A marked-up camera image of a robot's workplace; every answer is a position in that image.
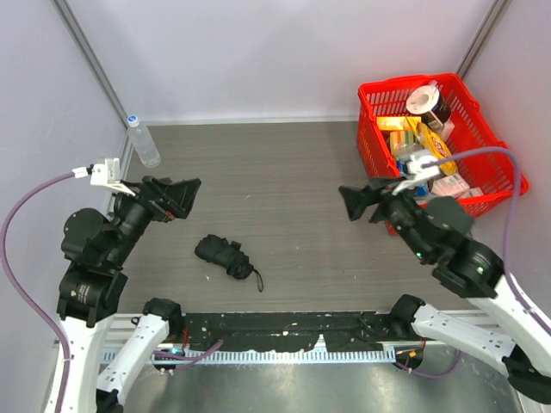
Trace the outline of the black folding umbrella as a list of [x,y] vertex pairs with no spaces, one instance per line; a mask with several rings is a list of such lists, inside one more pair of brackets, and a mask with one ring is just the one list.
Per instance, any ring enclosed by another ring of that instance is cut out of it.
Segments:
[[241,250],[241,243],[208,234],[195,246],[194,252],[203,261],[222,267],[226,274],[235,280],[245,280],[251,274],[255,274],[257,289],[260,293],[263,292],[263,277]]

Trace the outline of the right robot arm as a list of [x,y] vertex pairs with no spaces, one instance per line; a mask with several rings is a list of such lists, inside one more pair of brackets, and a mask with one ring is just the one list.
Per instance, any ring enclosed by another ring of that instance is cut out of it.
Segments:
[[398,333],[413,333],[452,346],[503,374],[509,384],[539,404],[550,403],[549,319],[516,280],[503,260],[469,236],[474,218],[452,197],[436,197],[420,206],[400,178],[375,178],[364,188],[342,186],[350,220],[375,207],[370,222],[386,221],[440,284],[490,316],[497,334],[447,316],[423,300],[402,295],[390,312]]

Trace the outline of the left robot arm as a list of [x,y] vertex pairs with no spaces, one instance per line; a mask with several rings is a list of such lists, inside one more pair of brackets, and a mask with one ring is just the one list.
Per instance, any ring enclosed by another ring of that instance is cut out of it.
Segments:
[[183,332],[181,306],[170,299],[145,303],[134,332],[104,372],[104,343],[127,283],[123,265],[151,222],[186,219],[201,186],[198,178],[173,182],[145,176],[141,182],[95,173],[93,186],[114,193],[112,218],[92,208],[65,222],[61,249],[69,261],[59,284],[59,314],[67,344],[59,351],[47,412],[121,412],[128,391],[153,350]]

